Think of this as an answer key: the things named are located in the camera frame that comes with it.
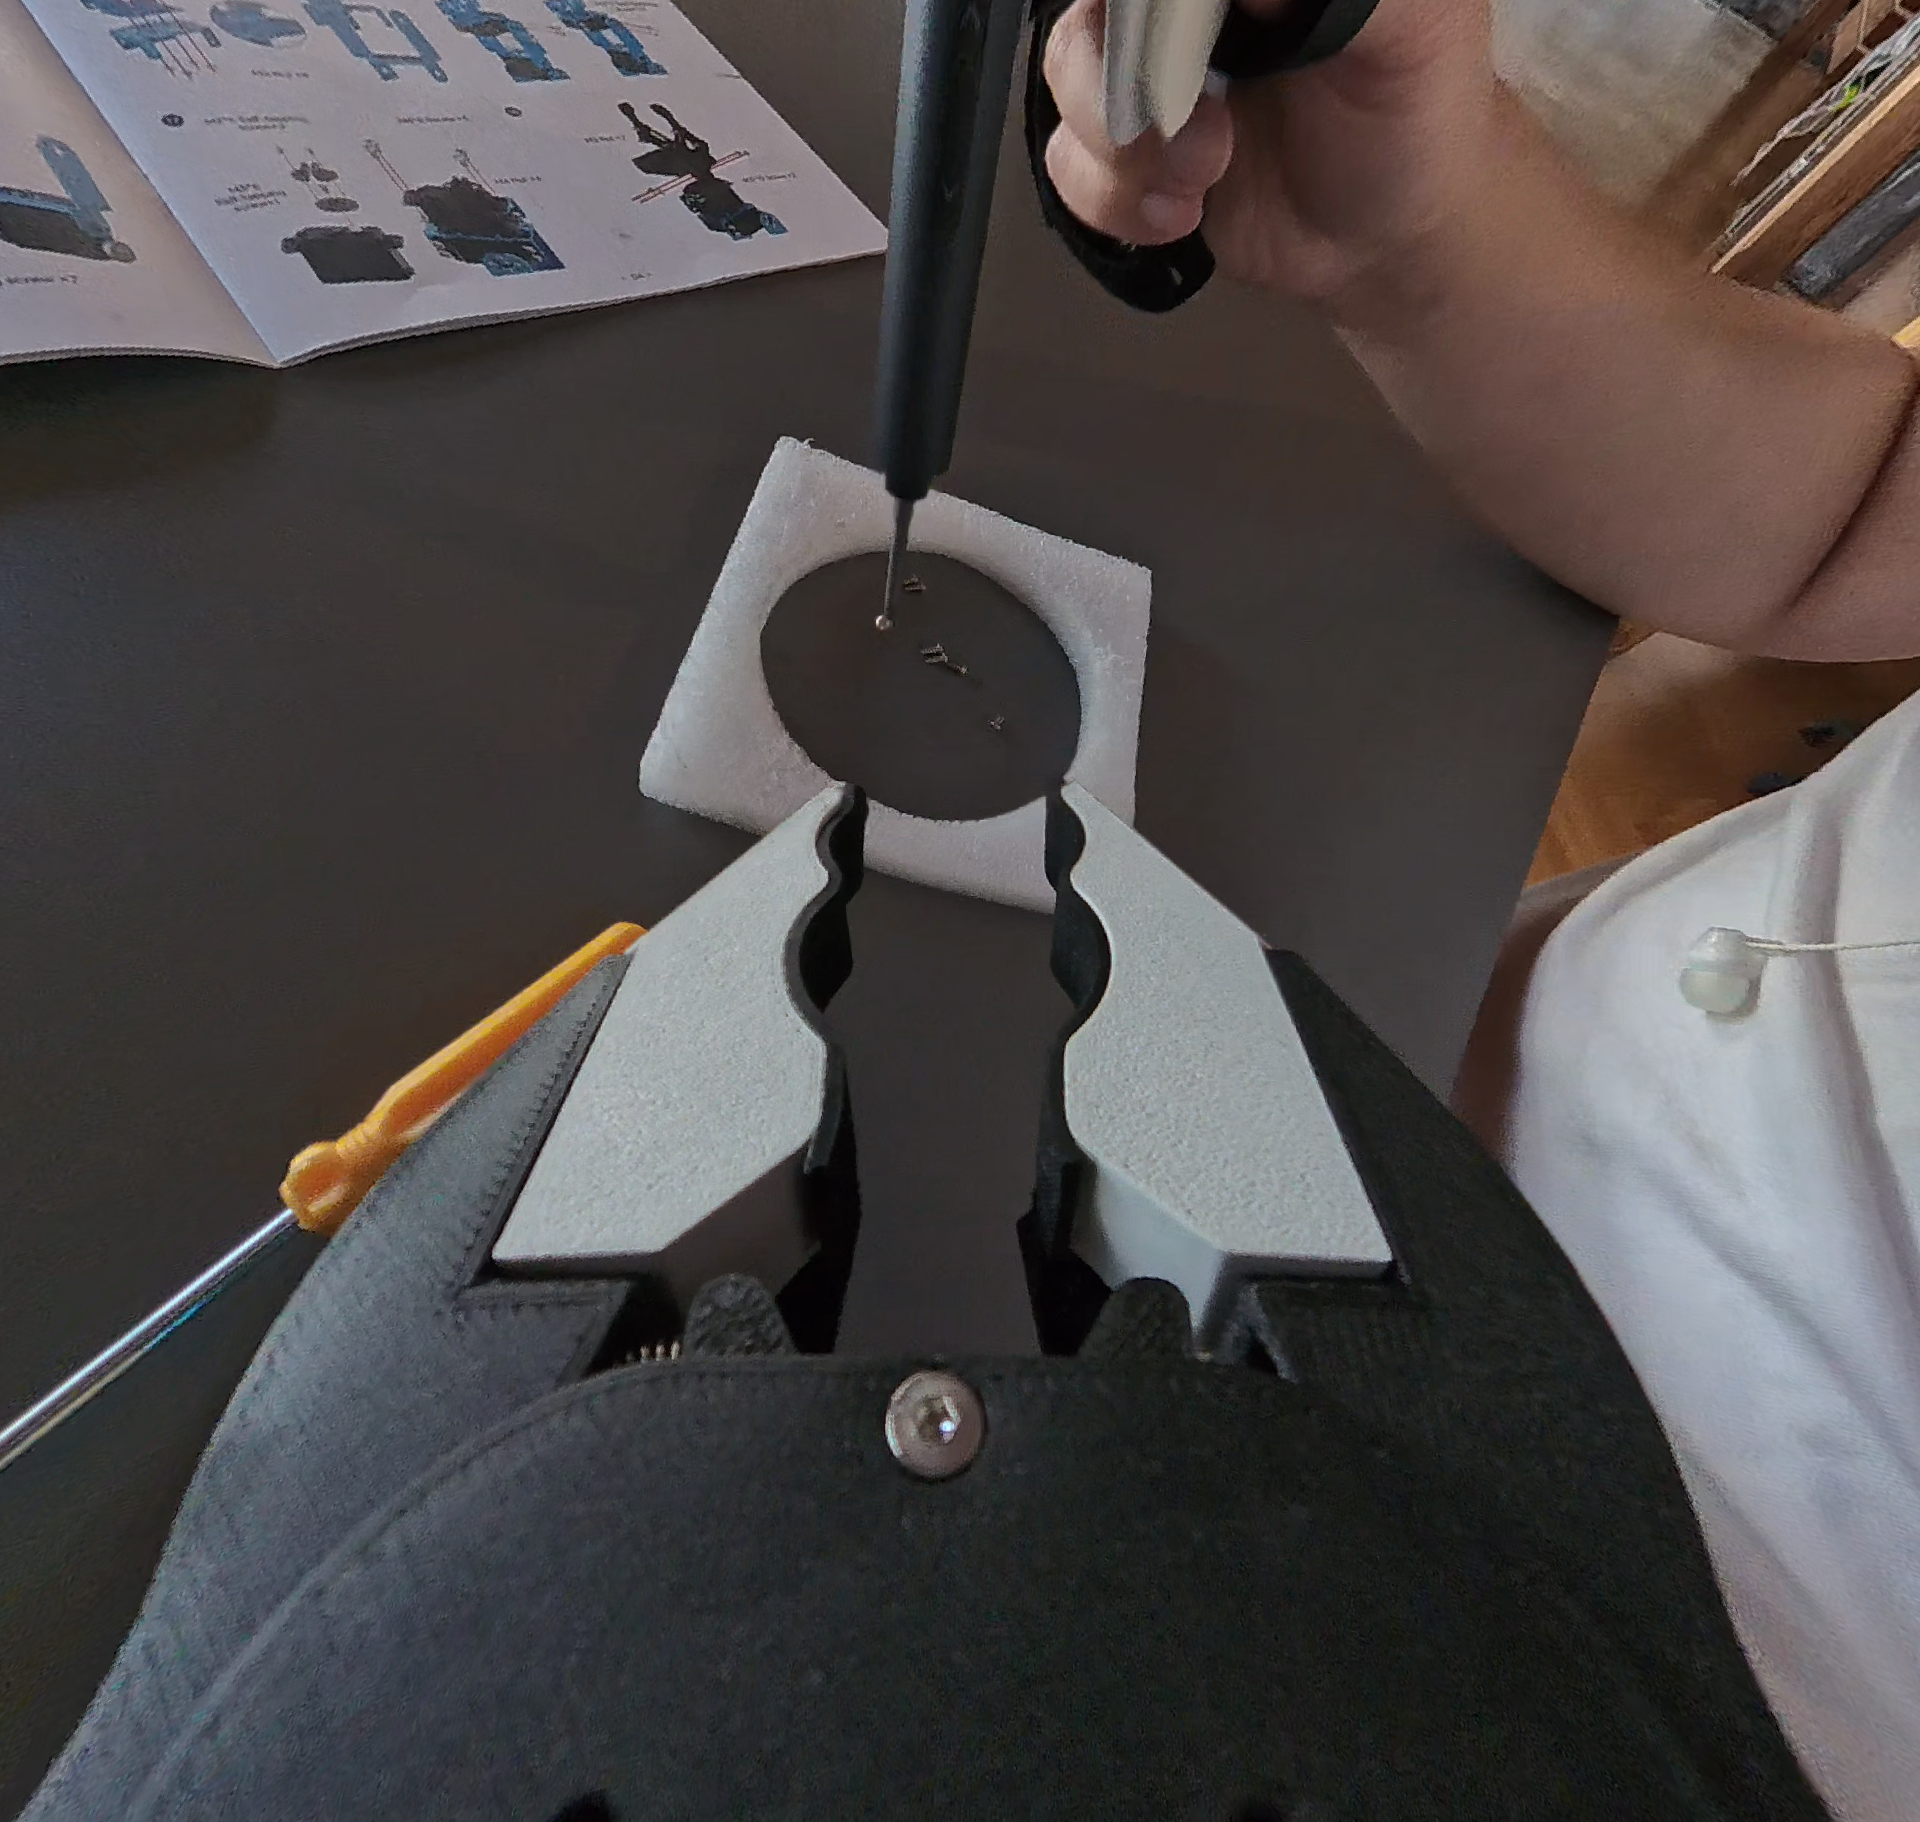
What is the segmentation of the person's right forearm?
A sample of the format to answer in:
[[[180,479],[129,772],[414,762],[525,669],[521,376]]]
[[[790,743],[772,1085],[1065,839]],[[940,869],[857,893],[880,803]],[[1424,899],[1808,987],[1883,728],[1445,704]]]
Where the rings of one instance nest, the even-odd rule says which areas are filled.
[[[1526,563],[1725,650],[1916,656],[1910,353],[1692,267],[1503,91],[1378,167],[1328,315]]]

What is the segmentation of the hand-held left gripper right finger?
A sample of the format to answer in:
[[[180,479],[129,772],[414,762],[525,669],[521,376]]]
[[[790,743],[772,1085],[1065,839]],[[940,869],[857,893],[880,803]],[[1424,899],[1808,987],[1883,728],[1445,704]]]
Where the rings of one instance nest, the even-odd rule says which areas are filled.
[[[1394,1258],[1258,935],[1076,782],[1046,806],[1051,968],[1027,1285],[1089,1331],[1158,1281],[1222,1331],[1242,1283],[1384,1281]]]

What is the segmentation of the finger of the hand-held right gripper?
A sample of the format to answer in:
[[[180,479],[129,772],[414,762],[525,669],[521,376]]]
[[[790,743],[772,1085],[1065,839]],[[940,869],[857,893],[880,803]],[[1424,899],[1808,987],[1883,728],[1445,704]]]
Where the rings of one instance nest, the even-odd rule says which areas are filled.
[[[1102,117],[1116,147],[1189,125],[1229,9],[1230,0],[1106,0]]]

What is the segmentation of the person's right hand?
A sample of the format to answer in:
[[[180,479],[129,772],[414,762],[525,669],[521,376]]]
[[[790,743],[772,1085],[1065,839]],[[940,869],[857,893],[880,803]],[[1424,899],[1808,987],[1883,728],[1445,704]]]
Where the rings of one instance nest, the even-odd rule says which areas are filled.
[[[1206,94],[1181,131],[1116,143],[1102,112],[1106,0],[1074,0],[1042,75],[1065,209],[1126,249],[1205,237],[1222,276],[1333,308],[1413,274],[1485,154],[1503,94],[1491,0],[1382,0],[1336,56]]]

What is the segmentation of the printed instruction booklet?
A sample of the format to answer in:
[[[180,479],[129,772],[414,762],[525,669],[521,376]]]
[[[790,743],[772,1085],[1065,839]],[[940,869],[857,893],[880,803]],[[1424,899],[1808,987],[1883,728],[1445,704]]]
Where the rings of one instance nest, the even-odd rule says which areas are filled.
[[[4,0],[4,363],[282,371],[864,259],[668,0]]]

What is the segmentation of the person's white shirt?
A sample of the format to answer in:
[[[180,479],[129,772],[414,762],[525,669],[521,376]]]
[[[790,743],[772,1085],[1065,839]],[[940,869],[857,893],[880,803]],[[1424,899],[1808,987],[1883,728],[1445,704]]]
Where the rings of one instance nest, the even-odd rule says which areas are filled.
[[[1673,1439],[1741,1643],[1837,1818],[1918,1810],[1916,950],[1687,1004],[1710,928],[1918,928],[1918,700],[1592,889],[1533,970],[1506,1164]]]

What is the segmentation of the white foam square with hole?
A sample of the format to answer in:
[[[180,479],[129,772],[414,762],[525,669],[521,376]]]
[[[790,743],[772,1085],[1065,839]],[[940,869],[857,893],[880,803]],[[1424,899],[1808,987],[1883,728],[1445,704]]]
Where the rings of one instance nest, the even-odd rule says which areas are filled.
[[[762,630],[778,600],[831,563],[882,551],[892,501],[877,470],[781,439],[742,514],[638,766],[638,788],[765,835],[831,782],[777,710]],[[1155,583],[1146,566],[947,492],[921,503],[911,560],[967,566],[1023,602],[1058,643],[1078,689],[1067,778],[1123,822],[1138,805],[1141,707]],[[1032,913],[1053,906],[1045,803],[930,821],[869,784],[866,858],[882,874]]]

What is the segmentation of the dark grey desk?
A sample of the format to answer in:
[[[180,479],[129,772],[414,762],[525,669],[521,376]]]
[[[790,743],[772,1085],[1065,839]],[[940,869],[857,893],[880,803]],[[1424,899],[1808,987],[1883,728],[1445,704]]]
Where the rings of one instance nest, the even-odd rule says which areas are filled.
[[[1155,581],[1142,833],[1435,1090],[1614,632],[1305,308],[1142,319],[1009,125],[945,489]],[[271,373],[4,373],[4,1420],[290,1157],[731,827],[638,768],[777,441],[866,465],[875,263]]]

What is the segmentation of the wooden shelf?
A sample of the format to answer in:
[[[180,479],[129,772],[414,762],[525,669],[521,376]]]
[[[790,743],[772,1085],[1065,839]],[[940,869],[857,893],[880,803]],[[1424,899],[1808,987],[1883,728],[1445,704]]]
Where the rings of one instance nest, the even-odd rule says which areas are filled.
[[[1918,0],[1816,0],[1727,112],[1795,99],[1734,179],[1707,263],[1753,289],[1834,304],[1916,227]]]

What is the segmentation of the yellow handled screwdriver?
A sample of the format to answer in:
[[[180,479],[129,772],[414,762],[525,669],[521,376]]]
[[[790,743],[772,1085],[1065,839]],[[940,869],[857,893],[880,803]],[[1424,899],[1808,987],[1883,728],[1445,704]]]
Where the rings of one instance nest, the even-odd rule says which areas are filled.
[[[343,1137],[302,1148],[286,1166],[279,1188],[282,1206],[268,1223],[7,1425],[2,1469],[11,1469],[54,1429],[129,1374],[289,1234],[294,1230],[335,1234],[402,1155],[540,1024],[564,995],[570,995],[591,970],[627,955],[643,937],[645,928],[638,923],[613,923],[494,1009],[490,1017],[480,1019],[401,1077]]]

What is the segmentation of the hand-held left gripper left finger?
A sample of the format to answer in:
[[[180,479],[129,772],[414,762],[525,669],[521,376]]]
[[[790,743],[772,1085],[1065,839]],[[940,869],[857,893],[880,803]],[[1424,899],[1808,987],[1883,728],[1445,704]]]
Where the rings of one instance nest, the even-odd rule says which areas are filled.
[[[852,1258],[847,1059],[869,803],[835,782],[653,928],[493,1244],[525,1277],[798,1277]]]

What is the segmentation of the black electric screwdriver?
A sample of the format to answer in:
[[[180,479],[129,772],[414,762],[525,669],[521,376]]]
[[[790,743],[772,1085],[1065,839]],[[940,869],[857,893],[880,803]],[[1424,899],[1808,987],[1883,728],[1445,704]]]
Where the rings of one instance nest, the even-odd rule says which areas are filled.
[[[949,470],[1028,0],[906,0],[877,367],[894,617],[916,507]]]

